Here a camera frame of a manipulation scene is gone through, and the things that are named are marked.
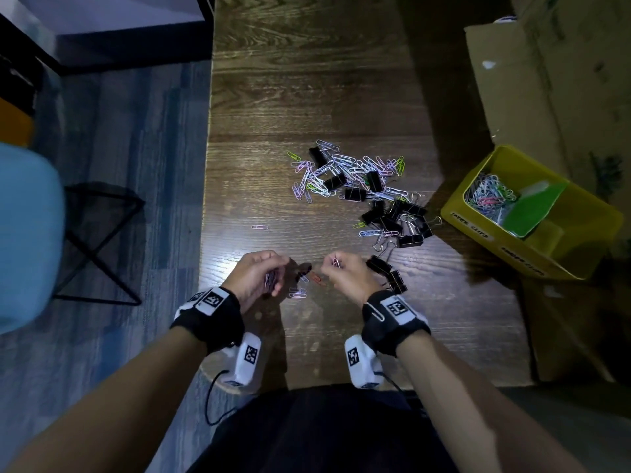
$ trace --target blue chair seat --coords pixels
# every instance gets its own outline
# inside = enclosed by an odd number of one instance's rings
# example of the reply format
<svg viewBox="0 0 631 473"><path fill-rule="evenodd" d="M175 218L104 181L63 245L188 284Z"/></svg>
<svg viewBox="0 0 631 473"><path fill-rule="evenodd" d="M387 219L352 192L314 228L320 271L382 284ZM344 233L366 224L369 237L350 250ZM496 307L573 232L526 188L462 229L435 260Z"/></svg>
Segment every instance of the blue chair seat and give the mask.
<svg viewBox="0 0 631 473"><path fill-rule="evenodd" d="M57 279L65 200L39 154L0 143L0 334L40 315Z"/></svg>

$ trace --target wooden table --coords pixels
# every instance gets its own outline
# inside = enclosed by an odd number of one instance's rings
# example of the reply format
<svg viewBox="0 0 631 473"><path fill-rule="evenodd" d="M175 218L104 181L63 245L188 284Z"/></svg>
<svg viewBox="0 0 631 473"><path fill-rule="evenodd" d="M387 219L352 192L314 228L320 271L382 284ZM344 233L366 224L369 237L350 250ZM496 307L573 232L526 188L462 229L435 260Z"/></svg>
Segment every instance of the wooden table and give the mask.
<svg viewBox="0 0 631 473"><path fill-rule="evenodd" d="M351 226L366 203L297 202L316 139L355 157L404 156L395 184L436 215L492 149L462 28L509 12L505 0L217 0L200 286L222 282L242 254L271 248L319 265L341 248L366 257L374 238ZM268 231L253 230L266 224ZM445 225L390 262L433 334L496 385L531 383L514 274ZM263 338L261 390L348 382L343 342L362 319L332 286L306 300L263 303L246 318ZM210 377L223 355L202 366ZM397 360L384 369L410 383Z"/></svg>

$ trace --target person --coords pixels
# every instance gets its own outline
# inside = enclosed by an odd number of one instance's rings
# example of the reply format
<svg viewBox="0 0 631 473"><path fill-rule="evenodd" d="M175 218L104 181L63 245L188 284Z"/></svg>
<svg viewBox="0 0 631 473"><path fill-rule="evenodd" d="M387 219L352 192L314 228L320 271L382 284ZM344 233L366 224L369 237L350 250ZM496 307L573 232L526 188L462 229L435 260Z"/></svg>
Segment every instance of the person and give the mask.
<svg viewBox="0 0 631 473"><path fill-rule="evenodd" d="M272 250L244 255L219 290L185 304L166 334L37 435L6 472L144 471L202 360L240 342L240 313L263 294L274 269L271 294L280 294L289 261ZM189 471L585 471L434 339L422 314L405 324L373 315L394 294L382 290L359 255L328 254L321 272L362 309L367 344L399 359L429 419L376 401L380 392L352 387L271 392L224 420ZM206 311L190 307L199 298L208 300Z"/></svg>

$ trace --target blue carpet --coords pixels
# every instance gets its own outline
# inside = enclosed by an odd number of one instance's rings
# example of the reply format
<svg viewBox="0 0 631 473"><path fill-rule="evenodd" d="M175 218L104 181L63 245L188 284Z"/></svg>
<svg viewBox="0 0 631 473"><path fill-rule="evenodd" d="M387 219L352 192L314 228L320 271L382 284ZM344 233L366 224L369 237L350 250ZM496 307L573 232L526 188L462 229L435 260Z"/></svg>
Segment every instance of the blue carpet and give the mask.
<svg viewBox="0 0 631 473"><path fill-rule="evenodd" d="M0 336L0 469L30 438L163 334L196 291L208 130L210 62L49 76L32 149L65 185L135 193L144 212L103 252L143 299L140 307L54 300L30 325ZM119 215L91 206L79 229L93 244ZM62 271L78 257L69 247ZM124 299L93 266L64 293ZM209 444L198 374L148 471L182 472ZM213 415L234 399L213 392Z"/></svg>

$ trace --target black wrist strap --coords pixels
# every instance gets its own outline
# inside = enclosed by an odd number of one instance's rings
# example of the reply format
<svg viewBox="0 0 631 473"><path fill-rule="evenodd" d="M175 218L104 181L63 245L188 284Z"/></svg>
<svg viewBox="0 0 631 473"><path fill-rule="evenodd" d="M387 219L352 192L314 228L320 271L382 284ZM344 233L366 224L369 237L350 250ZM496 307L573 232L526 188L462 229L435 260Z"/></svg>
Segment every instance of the black wrist strap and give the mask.
<svg viewBox="0 0 631 473"><path fill-rule="evenodd" d="M374 351L396 357L396 348L414 332L431 334L426 317L391 291L375 292L362 308L362 339Z"/></svg>
<svg viewBox="0 0 631 473"><path fill-rule="evenodd" d="M232 344L241 345L245 332L239 300L222 287L193 295L178 310L170 328L176 326L206 342L209 354Z"/></svg>

